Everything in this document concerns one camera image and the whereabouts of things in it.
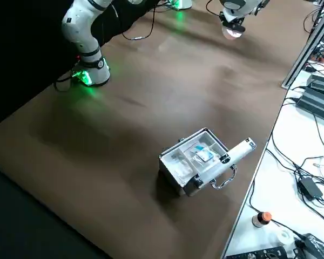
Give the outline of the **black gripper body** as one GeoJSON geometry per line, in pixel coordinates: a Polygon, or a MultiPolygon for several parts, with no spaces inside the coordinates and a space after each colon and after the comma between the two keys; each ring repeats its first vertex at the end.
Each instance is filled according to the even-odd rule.
{"type": "Polygon", "coordinates": [[[242,25],[244,22],[244,17],[237,18],[234,17],[231,21],[225,16],[223,12],[220,13],[220,20],[222,25],[231,31],[246,31],[246,28],[242,25]]]}

